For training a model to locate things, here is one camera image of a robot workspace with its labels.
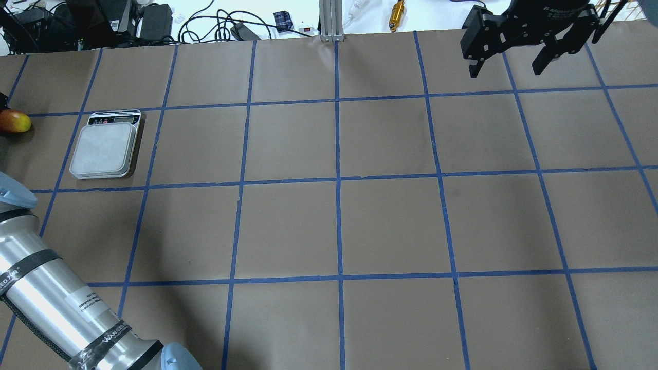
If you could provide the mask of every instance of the sticker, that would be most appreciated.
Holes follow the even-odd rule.
[[[89,286],[83,286],[64,299],[73,309],[80,313],[87,322],[110,309]]]

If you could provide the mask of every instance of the black equipment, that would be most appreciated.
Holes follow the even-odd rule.
[[[14,53],[54,53],[78,49],[78,31],[66,7],[55,13],[35,7],[13,16],[23,34],[5,32],[4,39]]]
[[[66,5],[88,48],[114,47],[121,36],[135,36],[135,0],[66,0]]]
[[[140,38],[163,40],[171,35],[173,19],[169,5],[151,4],[142,9]]]
[[[544,44],[532,62],[534,74],[539,75],[562,54],[579,52],[592,33],[592,42],[597,43],[627,2],[619,1],[607,19],[610,1],[601,16],[588,0],[512,0],[501,15],[474,5],[464,22],[467,30],[461,39],[463,57],[470,63],[470,76],[477,77],[485,60],[510,47]],[[558,34],[567,28],[558,40]]]

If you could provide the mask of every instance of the black box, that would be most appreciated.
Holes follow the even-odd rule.
[[[169,5],[149,5],[143,9],[139,36],[146,40],[160,41],[171,36],[173,19]]]

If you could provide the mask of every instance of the mango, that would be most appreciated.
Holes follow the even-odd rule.
[[[0,111],[0,131],[25,132],[32,127],[32,120],[21,111],[3,109]]]

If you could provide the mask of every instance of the gold cylinder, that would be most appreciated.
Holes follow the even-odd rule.
[[[393,11],[391,12],[391,19],[388,21],[388,28],[391,32],[397,31],[397,28],[400,27],[400,21],[402,20],[402,14],[405,12],[405,1],[398,0],[393,6]]]

